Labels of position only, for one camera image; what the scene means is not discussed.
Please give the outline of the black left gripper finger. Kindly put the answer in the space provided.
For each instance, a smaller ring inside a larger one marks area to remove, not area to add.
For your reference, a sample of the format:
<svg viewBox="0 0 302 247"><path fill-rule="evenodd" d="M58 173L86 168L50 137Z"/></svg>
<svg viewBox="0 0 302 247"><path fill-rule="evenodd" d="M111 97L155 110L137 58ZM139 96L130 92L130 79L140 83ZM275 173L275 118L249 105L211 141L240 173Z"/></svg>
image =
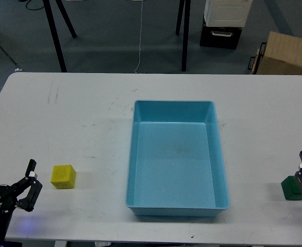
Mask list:
<svg viewBox="0 0 302 247"><path fill-rule="evenodd" d="M27 212L33 211L34 205L43 186L41 182L37 180L37 174L34 171L36 164L36 161L31 159L28 163L25 176L10 186L9 197L13 202L10 206L11 208L20 208ZM28 188L29 191L26 197L18 200L17 197Z"/></svg>

